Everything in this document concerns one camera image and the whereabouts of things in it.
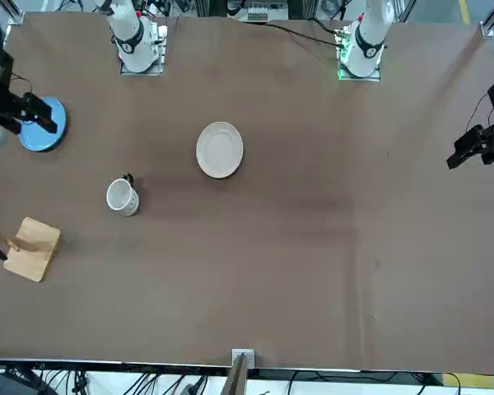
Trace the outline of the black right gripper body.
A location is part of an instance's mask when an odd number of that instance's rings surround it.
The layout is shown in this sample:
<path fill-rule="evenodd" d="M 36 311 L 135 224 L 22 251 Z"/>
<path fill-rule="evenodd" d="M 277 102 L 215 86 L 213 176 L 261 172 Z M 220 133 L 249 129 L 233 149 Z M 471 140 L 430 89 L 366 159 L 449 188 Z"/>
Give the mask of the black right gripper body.
<path fill-rule="evenodd" d="M 21 132 L 21 112 L 24 110 L 25 101 L 19 95 L 11 92 L 0 93 L 0 126 L 13 134 Z"/>

